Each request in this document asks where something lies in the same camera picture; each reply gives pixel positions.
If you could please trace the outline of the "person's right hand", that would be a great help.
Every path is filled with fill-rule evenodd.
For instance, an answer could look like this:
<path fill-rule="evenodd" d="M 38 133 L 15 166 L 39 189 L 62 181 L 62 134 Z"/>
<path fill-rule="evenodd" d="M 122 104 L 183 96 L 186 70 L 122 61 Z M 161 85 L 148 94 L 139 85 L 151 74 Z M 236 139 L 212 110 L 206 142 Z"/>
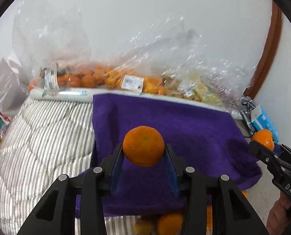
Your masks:
<path fill-rule="evenodd" d="M 280 197 L 275 201 L 267 218 L 266 229 L 270 235 L 280 235 L 285 231 L 291 221 L 287 216 L 290 207 L 290 200 L 283 192 L 280 192 Z"/>

